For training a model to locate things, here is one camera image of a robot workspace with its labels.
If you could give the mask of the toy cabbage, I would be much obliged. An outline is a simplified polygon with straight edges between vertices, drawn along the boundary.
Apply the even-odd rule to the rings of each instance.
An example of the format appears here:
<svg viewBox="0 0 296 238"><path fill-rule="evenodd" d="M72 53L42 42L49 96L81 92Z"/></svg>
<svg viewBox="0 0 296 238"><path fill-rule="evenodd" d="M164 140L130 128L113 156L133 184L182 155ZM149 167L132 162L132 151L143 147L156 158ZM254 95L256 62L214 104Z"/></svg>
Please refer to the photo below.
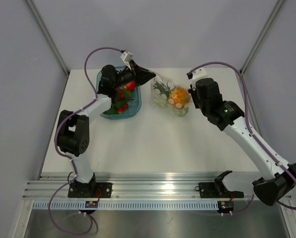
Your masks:
<svg viewBox="0 0 296 238"><path fill-rule="evenodd" d="M182 102L176 102L173 98L164 98L163 94L155 95L152 100L158 107L166 110L168 113L172 113L177 117L184 117L189 113L188 104Z"/></svg>

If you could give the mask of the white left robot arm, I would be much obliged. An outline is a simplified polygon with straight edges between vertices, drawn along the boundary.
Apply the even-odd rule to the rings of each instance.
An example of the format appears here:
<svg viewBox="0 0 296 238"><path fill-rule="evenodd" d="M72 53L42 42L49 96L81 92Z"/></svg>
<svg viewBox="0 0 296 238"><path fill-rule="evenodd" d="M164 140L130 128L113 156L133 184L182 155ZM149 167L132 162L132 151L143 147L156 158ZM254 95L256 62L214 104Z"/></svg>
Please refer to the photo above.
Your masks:
<svg viewBox="0 0 296 238"><path fill-rule="evenodd" d="M74 178L69 182L69 197L92 197L99 190L96 176L86 151L90 143L90 124L101 114L119 114L136 100L136 88L155 78L156 74L133 60L122 70L113 65L101 69L97 96L87 105L72 112L61 111L54 144L60 156L70 160Z"/></svg>

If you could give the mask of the orange spiky toy fruit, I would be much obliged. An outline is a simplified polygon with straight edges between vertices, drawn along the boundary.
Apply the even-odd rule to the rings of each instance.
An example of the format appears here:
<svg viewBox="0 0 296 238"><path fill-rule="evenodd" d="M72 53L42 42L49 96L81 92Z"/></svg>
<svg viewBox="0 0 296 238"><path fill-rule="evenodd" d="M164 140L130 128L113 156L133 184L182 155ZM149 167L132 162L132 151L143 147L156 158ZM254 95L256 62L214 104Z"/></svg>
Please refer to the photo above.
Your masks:
<svg viewBox="0 0 296 238"><path fill-rule="evenodd" d="M177 83L172 81L155 80L152 83L152 91L156 95L162 95L164 98L173 98L176 102L184 104L190 103L191 97L188 91Z"/></svg>

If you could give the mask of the clear zip top bag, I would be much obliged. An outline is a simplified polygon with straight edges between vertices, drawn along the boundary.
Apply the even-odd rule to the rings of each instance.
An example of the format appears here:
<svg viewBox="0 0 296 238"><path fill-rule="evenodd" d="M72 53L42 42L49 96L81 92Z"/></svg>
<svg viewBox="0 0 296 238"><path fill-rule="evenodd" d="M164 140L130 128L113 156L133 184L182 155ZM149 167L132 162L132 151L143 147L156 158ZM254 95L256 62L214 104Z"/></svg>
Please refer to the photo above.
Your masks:
<svg viewBox="0 0 296 238"><path fill-rule="evenodd" d="M188 90L168 77L156 74L150 81L150 95L156 106L177 117L185 117L189 113L192 98Z"/></svg>

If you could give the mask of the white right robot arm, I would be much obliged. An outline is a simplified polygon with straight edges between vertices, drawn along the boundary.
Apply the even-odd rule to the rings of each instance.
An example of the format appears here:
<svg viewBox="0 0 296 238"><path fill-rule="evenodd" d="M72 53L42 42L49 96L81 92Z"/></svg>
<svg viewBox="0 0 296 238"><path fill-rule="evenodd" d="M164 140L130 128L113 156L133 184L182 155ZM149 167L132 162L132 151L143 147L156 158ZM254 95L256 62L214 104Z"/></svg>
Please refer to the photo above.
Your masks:
<svg viewBox="0 0 296 238"><path fill-rule="evenodd" d="M208 121L232 138L251 159L261 178L254 181L255 195L272 206L296 186L296 163L290 164L246 122L244 111L233 101L225 101L212 78L193 80L188 92L195 107Z"/></svg>

